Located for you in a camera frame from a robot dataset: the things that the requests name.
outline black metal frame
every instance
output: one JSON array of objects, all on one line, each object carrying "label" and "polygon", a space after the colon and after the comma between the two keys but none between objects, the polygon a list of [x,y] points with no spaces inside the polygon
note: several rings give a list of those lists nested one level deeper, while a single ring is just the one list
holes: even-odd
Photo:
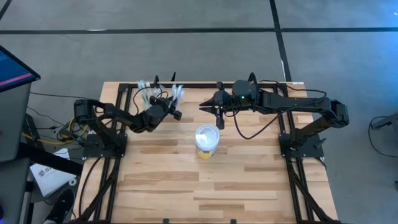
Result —
[{"label": "black metal frame", "polygon": [[[171,88],[173,84],[177,85],[184,85],[184,88],[216,88],[216,82],[214,83],[158,83],[159,78],[155,78],[155,82],[152,84],[152,86],[158,86],[159,84],[163,85],[165,88]],[[232,88],[232,83],[225,83],[224,87],[225,88]],[[273,89],[274,93],[278,93],[281,91],[284,96],[288,97],[288,91],[286,88],[286,84],[271,84],[271,83],[259,83],[258,84],[259,88],[271,88]],[[116,107],[120,108],[121,107],[121,98],[124,92],[126,91],[126,102],[124,104],[124,111],[128,111],[128,108],[130,106],[130,101],[131,101],[131,95],[132,95],[132,89],[133,88],[138,88],[137,84],[128,84],[128,83],[121,83],[119,84],[118,88],[118,95],[116,98]],[[292,112],[289,111],[287,112],[287,117],[288,117],[288,122],[289,122],[289,127],[290,129],[294,129],[294,120],[293,120],[293,115]],[[280,135],[286,134],[285,130],[285,123],[283,116],[280,116],[279,119],[279,128],[280,128]],[[112,128],[116,128],[116,122],[113,121],[112,123]],[[122,126],[121,127],[121,132],[119,133],[119,137],[125,137],[126,134],[126,127]],[[292,200],[293,200],[293,206],[294,206],[294,213],[295,213],[295,218],[297,223],[339,223],[338,221],[334,221],[331,218],[329,218],[323,210],[317,205],[316,201],[312,198],[308,191],[307,187],[307,180],[305,178],[305,171],[304,171],[304,166],[303,162],[301,159],[297,159],[297,170],[298,170],[298,175],[296,174],[294,167],[293,167],[293,162],[292,158],[297,158],[300,157],[298,155],[292,155],[288,152],[283,151],[283,147],[281,146],[281,154],[285,158],[286,164],[287,164],[287,172],[289,175],[289,184],[290,184],[290,191],[292,194]],[[120,168],[120,161],[121,159],[115,159],[114,167],[112,169],[111,174],[109,177],[107,177],[108,170],[109,170],[109,163],[110,163],[110,158],[105,158],[104,166],[103,166],[103,172],[101,175],[101,180],[99,183],[99,191],[98,195],[93,199],[93,202],[89,206],[90,211],[86,214],[86,217],[81,219],[79,217],[77,219],[77,222],[75,223],[111,223],[112,219],[112,211],[113,211],[113,205],[114,205],[114,198],[116,195],[116,184],[118,182],[118,172]],[[108,199],[108,207],[106,210],[106,218],[105,220],[100,220],[100,214],[101,214],[101,205],[102,205],[102,197],[110,188],[110,193],[109,193],[109,199]],[[304,199],[305,199],[305,210],[307,213],[307,220],[304,220],[302,218],[301,210],[300,210],[300,204],[299,204],[299,195],[297,193],[297,188],[300,190],[300,192],[303,194]],[[93,221],[88,222],[88,217],[91,216],[91,214],[94,212],[94,217]],[[313,212],[315,212],[318,217],[320,218],[320,221],[315,221]],[[231,220],[231,223],[237,223],[239,220]],[[168,219],[164,219],[163,223],[168,223]]]}]

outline black cable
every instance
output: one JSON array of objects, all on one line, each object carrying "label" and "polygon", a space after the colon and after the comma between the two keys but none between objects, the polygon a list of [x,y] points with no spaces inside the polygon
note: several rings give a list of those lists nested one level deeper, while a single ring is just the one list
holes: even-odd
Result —
[{"label": "black cable", "polygon": [[46,203],[47,205],[54,205],[54,204],[52,204],[50,202],[46,202],[45,200],[43,200],[43,202]]},{"label": "black cable", "polygon": [[77,151],[77,150],[81,150],[81,149],[83,149],[83,147],[78,147],[78,148],[76,148],[76,149],[70,149],[70,150],[68,150],[67,152],[58,152],[58,153],[54,153],[54,155],[66,154],[66,153],[73,152],[73,151]]},{"label": "black cable", "polygon": [[84,193],[84,191],[85,191],[85,187],[86,187],[86,184],[87,184],[87,180],[88,180],[88,178],[89,178],[91,172],[93,171],[95,165],[97,164],[98,161],[100,161],[100,159],[101,159],[101,158],[98,158],[97,160],[95,160],[95,162],[93,163],[93,165],[92,165],[91,168],[89,169],[89,171],[88,171],[88,173],[87,173],[87,176],[86,176],[86,179],[85,179],[85,181],[84,181],[84,183],[83,183],[83,187],[81,188],[81,192],[80,192],[80,201],[79,201],[79,217],[81,216],[81,202],[83,201],[83,193]]},{"label": "black cable", "polygon": [[328,170],[328,168],[326,167],[326,164],[325,164],[325,162],[323,162],[322,160],[321,160],[321,158],[320,157],[314,157],[316,160],[318,160],[320,163],[322,163],[322,165],[325,167],[325,170]]},{"label": "black cable", "polygon": [[[242,107],[242,104],[241,104],[241,99],[239,99],[239,98],[237,98],[236,97],[236,99],[238,99],[238,102],[239,102],[239,108],[238,108],[238,112],[236,112],[235,113],[235,115],[237,115],[240,111],[241,111],[241,107]],[[224,111],[224,115],[226,116],[226,117],[228,117],[228,118],[231,118],[231,117],[233,117],[234,116],[234,114],[232,114],[232,115],[228,115],[228,114],[226,114],[226,111]]]},{"label": "black cable", "polygon": [[65,124],[63,124],[63,123],[61,123],[61,122],[59,122],[59,121],[57,121],[57,120],[51,118],[49,115],[40,114],[39,112],[37,112],[37,110],[35,110],[35,109],[33,109],[33,108],[29,107],[29,106],[27,106],[27,107],[28,107],[29,109],[31,109],[32,111],[34,111],[35,113],[37,113],[39,116],[43,116],[43,117],[46,117],[46,118],[50,118],[52,121],[54,121],[54,122],[56,122],[56,123],[58,123],[58,124],[65,125]]},{"label": "black cable", "polygon": [[113,121],[113,119],[112,120],[110,120],[110,121],[108,121],[107,123],[105,123],[104,125],[105,126],[107,126],[110,122],[112,122]]},{"label": "black cable", "polygon": [[136,115],[137,115],[138,112],[139,112],[139,109],[138,109],[138,106],[137,106],[137,103],[136,103],[136,96],[137,96],[137,94],[138,94],[141,90],[145,90],[145,89],[147,89],[147,88],[151,88],[151,86],[146,86],[146,87],[144,87],[144,88],[139,89],[138,91],[136,91],[136,93],[135,93],[134,96],[132,97],[132,102],[134,103],[134,105],[135,105],[136,108],[137,108],[137,113],[136,113]]},{"label": "black cable", "polygon": [[377,153],[379,153],[379,154],[381,154],[381,155],[383,155],[383,156],[387,156],[387,157],[398,158],[398,156],[387,155],[387,154],[384,154],[384,153],[380,152],[378,149],[376,149],[376,147],[374,147],[374,144],[373,144],[373,142],[372,142],[372,138],[371,138],[371,127],[372,127],[372,122],[373,122],[375,119],[386,118],[386,117],[387,117],[387,116],[378,116],[378,117],[373,118],[373,119],[371,120],[371,122],[369,122],[369,127],[368,127],[369,142],[371,143],[373,149],[374,149]]},{"label": "black cable", "polygon": [[95,110],[95,113],[99,113],[99,114],[104,113],[104,111],[98,111],[98,107],[97,106],[94,108],[94,110]]},{"label": "black cable", "polygon": [[167,93],[166,91],[162,91],[162,92],[160,92],[160,93],[156,96],[156,98],[158,98],[159,96],[162,97],[162,96],[163,96],[163,93],[166,93],[166,94],[167,94],[166,98],[169,97],[169,93]]},{"label": "black cable", "polygon": [[[46,136],[46,135],[43,135],[43,134],[40,134],[39,136],[40,136],[40,138],[41,138],[41,137],[45,137],[45,138],[54,139],[54,140],[57,140],[57,141],[60,141],[60,142],[65,142],[65,141],[61,141],[61,140],[59,140],[59,139],[57,139],[57,138],[53,138],[53,137]],[[69,143],[69,144],[74,145],[74,146],[80,146],[79,144],[74,144],[74,143],[72,143],[72,142]]]},{"label": "black cable", "polygon": [[[275,82],[275,83],[278,84],[278,85],[283,85],[283,84],[281,84],[280,82],[275,81],[275,80],[261,80],[260,82]],[[326,97],[326,92],[325,92],[325,91],[321,91],[321,90],[311,90],[311,89],[296,89],[296,88],[290,87],[290,86],[288,86],[288,85],[286,85],[286,87],[287,87],[287,88],[290,88],[291,90],[295,90],[295,91],[312,91],[312,92],[316,92],[316,93],[323,93],[322,98],[325,98],[325,97]]]},{"label": "black cable", "polygon": [[41,95],[41,96],[54,96],[54,97],[65,97],[65,98],[77,98],[77,99],[86,99],[86,100],[90,100],[90,98],[82,97],[82,96],[54,95],[54,94],[35,93],[35,92],[31,92],[30,94]]},{"label": "black cable", "polygon": [[60,125],[60,126],[51,126],[51,127],[48,127],[48,128],[36,128],[36,129],[37,130],[46,130],[46,129],[55,130],[55,129],[60,128],[60,127],[62,127],[62,125]]},{"label": "black cable", "polygon": [[72,215],[73,215],[73,219],[76,220],[76,214],[75,214],[75,212],[73,212],[73,210],[71,210],[71,212],[72,212]]}]

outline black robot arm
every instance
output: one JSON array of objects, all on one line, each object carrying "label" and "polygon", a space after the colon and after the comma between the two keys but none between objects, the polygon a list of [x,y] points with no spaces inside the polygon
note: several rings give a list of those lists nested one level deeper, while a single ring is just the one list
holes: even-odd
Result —
[{"label": "black robot arm", "polygon": [[[87,157],[118,157],[124,154],[120,150],[125,148],[125,142],[118,138],[114,128],[108,128],[102,122],[104,119],[112,119],[118,121],[130,128],[134,133],[142,133],[144,131],[152,132],[163,119],[171,114],[175,119],[181,119],[181,112],[176,110],[177,101],[170,98],[150,98],[151,107],[142,111],[137,115],[123,111],[115,107],[111,103],[102,103],[98,100],[76,100],[74,105],[75,121],[80,125],[88,125],[91,130],[95,131],[96,136],[90,136],[91,139],[79,143],[86,147]],[[103,113],[96,115],[96,108],[102,108]]]},{"label": "black robot arm", "polygon": [[232,95],[224,90],[221,82],[218,82],[217,87],[219,90],[210,100],[200,104],[200,109],[216,116],[216,125],[219,129],[224,129],[223,115],[228,112],[237,114],[239,111],[251,110],[261,114],[274,114],[284,111],[302,111],[321,114],[321,118],[306,127],[291,131],[290,144],[294,146],[330,127],[342,128],[349,123],[346,105],[327,97],[283,97],[258,88],[255,79],[254,82],[236,81],[232,87]]}]

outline cup lid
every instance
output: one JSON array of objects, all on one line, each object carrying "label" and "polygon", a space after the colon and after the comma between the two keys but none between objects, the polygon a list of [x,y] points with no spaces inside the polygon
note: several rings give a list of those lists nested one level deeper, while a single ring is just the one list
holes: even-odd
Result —
[{"label": "cup lid", "polygon": [[195,142],[204,151],[210,151],[218,145],[220,134],[212,125],[203,125],[195,133]]}]

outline white paper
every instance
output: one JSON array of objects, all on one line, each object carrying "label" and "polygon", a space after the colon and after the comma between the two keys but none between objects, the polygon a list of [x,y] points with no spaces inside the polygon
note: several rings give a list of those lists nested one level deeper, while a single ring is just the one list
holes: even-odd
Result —
[{"label": "white paper", "polygon": [[[63,148],[55,152],[54,155],[69,159],[69,152],[67,148]],[[40,191],[44,197],[49,196],[64,184],[69,182],[69,180],[76,177],[76,175],[62,172],[40,164],[31,165],[30,170],[32,171],[33,176],[35,177],[35,180],[39,185]]]}]

